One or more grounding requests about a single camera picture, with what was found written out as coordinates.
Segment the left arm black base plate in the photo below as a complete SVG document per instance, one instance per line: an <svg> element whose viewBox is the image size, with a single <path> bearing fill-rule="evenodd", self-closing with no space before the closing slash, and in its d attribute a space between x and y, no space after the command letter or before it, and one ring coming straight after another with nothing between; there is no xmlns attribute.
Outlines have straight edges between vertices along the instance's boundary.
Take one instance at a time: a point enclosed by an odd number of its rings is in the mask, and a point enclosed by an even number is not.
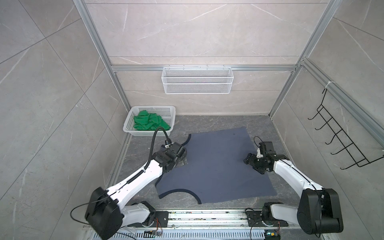
<svg viewBox="0 0 384 240"><path fill-rule="evenodd" d="M154 214L150 214L149 217L141 224L141 227L151 227L151 228L166 228L169 222L169 212L168 211L159 211Z"/></svg>

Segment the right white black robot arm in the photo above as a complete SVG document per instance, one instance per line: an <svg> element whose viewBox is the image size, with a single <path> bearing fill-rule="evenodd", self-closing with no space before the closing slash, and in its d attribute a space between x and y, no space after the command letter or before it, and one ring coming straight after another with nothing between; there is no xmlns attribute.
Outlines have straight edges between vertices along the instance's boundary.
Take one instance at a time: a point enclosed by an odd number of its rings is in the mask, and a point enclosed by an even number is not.
<svg viewBox="0 0 384 240"><path fill-rule="evenodd" d="M285 155L278 155L272 142L261 142L256 154L244 159L260 174L274 172L282 177L300 197L297 208L283 203L266 203L263 222L285 221L299 225L308 235L341 233L344 230L338 193L315 183L302 173Z"/></svg>

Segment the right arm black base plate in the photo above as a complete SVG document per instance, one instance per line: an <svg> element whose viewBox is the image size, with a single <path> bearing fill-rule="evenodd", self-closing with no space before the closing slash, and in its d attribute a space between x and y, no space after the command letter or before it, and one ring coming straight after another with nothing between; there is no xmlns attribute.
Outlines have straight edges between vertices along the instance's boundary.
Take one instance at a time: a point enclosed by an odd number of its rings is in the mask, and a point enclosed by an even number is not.
<svg viewBox="0 0 384 240"><path fill-rule="evenodd" d="M262 211L246 209L246 220L249 227L288 227L289 223L277 220L273 217L267 217Z"/></svg>

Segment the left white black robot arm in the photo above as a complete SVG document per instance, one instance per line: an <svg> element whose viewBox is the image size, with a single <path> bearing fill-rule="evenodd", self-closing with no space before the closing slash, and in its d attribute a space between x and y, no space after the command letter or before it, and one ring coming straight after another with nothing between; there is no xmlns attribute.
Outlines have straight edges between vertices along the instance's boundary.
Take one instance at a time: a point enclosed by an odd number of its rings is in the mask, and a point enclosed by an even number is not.
<svg viewBox="0 0 384 240"><path fill-rule="evenodd" d="M150 156L150 161L118 184L91 194L85 220L103 240L108 240L125 226L150 226L156 210L147 202L126 206L145 186L175 167L186 164L187 150L173 143Z"/></svg>

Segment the blue-grey tank top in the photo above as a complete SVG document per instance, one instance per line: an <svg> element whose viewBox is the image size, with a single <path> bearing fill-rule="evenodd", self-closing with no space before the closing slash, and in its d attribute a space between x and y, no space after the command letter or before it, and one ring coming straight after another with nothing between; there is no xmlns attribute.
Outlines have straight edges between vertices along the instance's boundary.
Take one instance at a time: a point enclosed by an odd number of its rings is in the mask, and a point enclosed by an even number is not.
<svg viewBox="0 0 384 240"><path fill-rule="evenodd" d="M257 152L245 127L193 133L184 147L187 164L158 179L159 198L183 192L207 204L277 195L267 174L244 163Z"/></svg>

